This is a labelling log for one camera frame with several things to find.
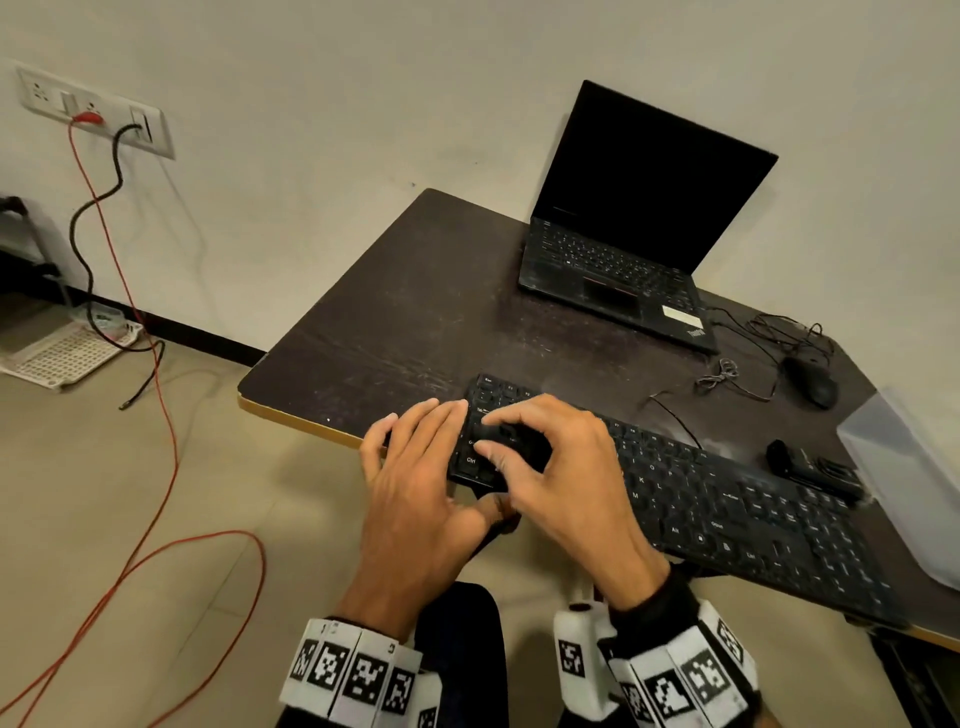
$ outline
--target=white wall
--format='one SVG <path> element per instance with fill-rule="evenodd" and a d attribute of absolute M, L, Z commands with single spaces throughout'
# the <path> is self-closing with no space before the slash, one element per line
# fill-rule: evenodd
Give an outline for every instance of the white wall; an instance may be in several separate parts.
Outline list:
<path fill-rule="evenodd" d="M 128 152 L 108 204 L 155 313 L 269 348 L 424 187 L 527 216 L 591 78 L 780 154 L 699 285 L 960 400 L 959 36 L 935 0 L 31 0 L 0 53 L 167 112 L 177 160 Z M 0 190 L 68 261 L 65 128 L 0 94 Z M 105 141 L 82 151 L 108 184 Z"/>

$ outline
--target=laptop touchpad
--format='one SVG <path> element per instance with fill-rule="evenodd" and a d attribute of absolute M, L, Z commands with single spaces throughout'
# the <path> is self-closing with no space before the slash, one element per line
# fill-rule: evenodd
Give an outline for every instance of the laptop touchpad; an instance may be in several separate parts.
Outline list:
<path fill-rule="evenodd" d="M 616 311 L 629 314 L 637 314 L 639 311 L 639 298 L 636 293 L 615 288 L 599 280 L 584 277 L 584 295 L 588 300 Z"/>

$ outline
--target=black keyboard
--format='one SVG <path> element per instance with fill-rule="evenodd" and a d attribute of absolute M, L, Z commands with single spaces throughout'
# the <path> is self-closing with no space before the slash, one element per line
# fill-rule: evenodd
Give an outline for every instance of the black keyboard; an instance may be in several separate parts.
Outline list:
<path fill-rule="evenodd" d="M 554 262 L 622 281 L 642 296 L 696 313 L 682 271 L 624 253 L 550 223 L 535 223 L 531 234 L 540 243 L 544 257 Z"/>
<path fill-rule="evenodd" d="M 488 412 L 538 394 L 480 375 L 447 476 L 477 496 L 506 491 L 473 443 L 490 438 Z M 850 523 L 850 509 L 829 496 L 751 466 L 598 415 L 616 443 L 634 514 L 655 547 L 701 566 L 755 581 L 873 622 L 905 627 L 893 590 Z M 530 459 L 549 458 L 545 438 L 523 425 L 502 428 L 501 442 Z"/>

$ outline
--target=red cable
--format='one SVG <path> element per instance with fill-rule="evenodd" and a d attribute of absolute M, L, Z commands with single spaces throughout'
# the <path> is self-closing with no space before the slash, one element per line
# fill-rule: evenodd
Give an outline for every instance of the red cable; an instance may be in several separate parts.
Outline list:
<path fill-rule="evenodd" d="M 233 648 L 236 646 L 237 642 L 240 640 L 240 637 L 243 635 L 244 630 L 247 629 L 247 625 L 250 623 L 251 618 L 253 617 L 253 612 L 256 609 L 257 602 L 260 600 L 260 594 L 263 591 L 263 583 L 267 577 L 267 552 L 263 545 L 263 542 L 260 541 L 256 535 L 252 534 L 250 531 L 233 529 L 227 531 L 217 531 L 216 533 L 206 533 L 200 536 L 192 536 L 185 539 L 177 539 L 171 541 L 169 544 L 164 544 L 159 548 L 151 551 L 149 554 L 144 556 L 140 560 L 136 560 L 137 554 L 140 552 L 140 548 L 143 547 L 144 543 L 147 541 L 147 538 L 150 536 L 151 532 L 156 526 L 156 522 L 159 521 L 160 516 L 163 514 L 164 509 L 167 506 L 167 501 L 170 500 L 170 496 L 173 494 L 174 484 L 177 482 L 177 475 L 180 472 L 180 451 L 178 450 L 177 444 L 177 433 L 174 430 L 173 420 L 170 417 L 170 413 L 167 411 L 166 402 L 163 400 L 163 393 L 160 389 L 160 377 L 159 377 L 159 360 L 156 355 L 156 343 L 154 342 L 153 337 L 147 331 L 146 323 L 144 321 L 143 315 L 140 313 L 139 309 L 133 302 L 133 296 L 130 291 L 130 287 L 127 285 L 127 280 L 124 278 L 123 269 L 120 266 L 120 261 L 117 259 L 116 251 L 113 249 L 113 240 L 110 237 L 109 227 L 107 226 L 107 219 L 104 217 L 104 211 L 100 207 L 100 203 L 96 200 L 97 193 L 93 189 L 93 184 L 90 181 L 90 177 L 86 174 L 84 169 L 84 164 L 80 159 L 80 155 L 77 152 L 77 145 L 73 140 L 73 128 L 77 123 L 91 123 L 91 124 L 103 124 L 103 118 L 96 113 L 85 112 L 75 116 L 67 127 L 67 136 L 70 140 L 70 148 L 73 150 L 73 157 L 77 161 L 77 166 L 80 169 L 80 173 L 84 177 L 84 182 L 86 182 L 86 188 L 89 190 L 90 195 L 95 201 L 97 207 L 97 213 L 100 216 L 100 224 L 104 229 L 104 237 L 107 239 L 107 246 L 110 251 L 110 256 L 113 258 L 113 265 L 116 268 L 117 275 L 120 277 L 120 281 L 123 283 L 124 292 L 127 295 L 127 301 L 130 304 L 131 311 L 133 312 L 133 317 L 136 321 L 143 327 L 144 335 L 147 338 L 147 341 L 150 345 L 151 355 L 154 358 L 154 384 L 156 386 L 156 398 L 159 400 L 160 409 L 163 412 L 163 419 L 166 421 L 167 428 L 170 431 L 170 442 L 173 450 L 174 456 L 174 469 L 170 476 L 170 482 L 167 485 L 166 493 L 163 496 L 163 500 L 160 502 L 159 507 L 156 509 L 153 519 L 150 521 L 150 525 L 147 526 L 147 530 L 144 531 L 143 536 L 140 537 L 140 540 L 137 542 L 133 551 L 130 554 L 130 558 L 127 559 L 127 563 L 124 564 L 124 568 L 120 571 L 120 575 L 117 577 L 113 586 L 109 588 L 106 594 L 104 594 L 100 601 L 97 602 L 97 605 L 93 610 L 86 616 L 83 624 L 81 624 L 80 629 L 77 630 L 74 634 L 73 639 L 70 641 L 70 645 L 63 651 L 63 653 L 58 657 L 58 659 L 48 668 L 46 668 L 30 685 L 28 685 L 17 697 L 11 700 L 9 703 L 0 708 L 0 716 L 6 713 L 10 708 L 20 702 L 27 694 L 30 693 L 37 685 L 43 683 L 39 692 L 31 701 L 30 706 L 27 708 L 27 712 L 20 718 L 20 722 L 17 723 L 17 728 L 22 728 L 27 722 L 27 719 L 30 717 L 31 713 L 34 711 L 36 704 L 40 701 L 40 698 L 47 692 L 47 688 L 50 687 L 50 683 L 53 682 L 53 679 L 57 676 L 57 673 L 60 671 L 63 663 L 66 662 L 67 658 L 73 653 L 77 648 L 83 638 L 86 636 L 86 633 L 90 631 L 90 628 L 96 623 L 97 619 L 103 614 L 104 610 L 107 608 L 107 605 L 113 599 L 113 596 L 116 594 L 117 590 L 120 588 L 120 585 L 137 569 L 146 564 L 148 561 L 153 559 L 155 556 L 158 556 L 163 551 L 167 550 L 172 546 L 178 544 L 188 544 L 191 542 L 205 541 L 207 539 L 213 539 L 220 536 L 227 535 L 242 535 L 247 536 L 248 538 L 253 539 L 256 543 L 257 550 L 260 554 L 260 581 L 256 587 L 256 594 L 253 596 L 253 602 L 251 603 L 250 610 L 247 613 L 247 618 L 244 619 L 243 624 L 240 625 L 240 629 L 237 630 L 236 636 L 233 638 L 233 641 L 227 647 L 227 650 L 224 652 L 223 657 L 220 658 L 220 662 L 217 663 L 216 667 L 210 671 L 206 676 L 203 682 L 191 693 L 189 693 L 183 700 L 181 700 L 177 705 L 168 710 L 166 713 L 155 719 L 150 723 L 150 728 L 153 726 L 159 725 L 161 722 L 166 720 L 168 717 L 173 715 L 176 711 L 186 705 L 188 702 L 193 700 L 200 691 L 202 691 L 210 681 L 213 680 L 214 676 L 220 670 L 220 667 L 227 660 L 230 653 L 233 651 Z"/>

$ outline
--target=laptop screen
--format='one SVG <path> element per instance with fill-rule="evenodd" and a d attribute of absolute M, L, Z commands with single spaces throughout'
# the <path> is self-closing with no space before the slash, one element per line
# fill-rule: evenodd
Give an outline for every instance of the laptop screen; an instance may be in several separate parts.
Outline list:
<path fill-rule="evenodd" d="M 776 161 L 584 81 L 534 217 L 693 273 Z"/>

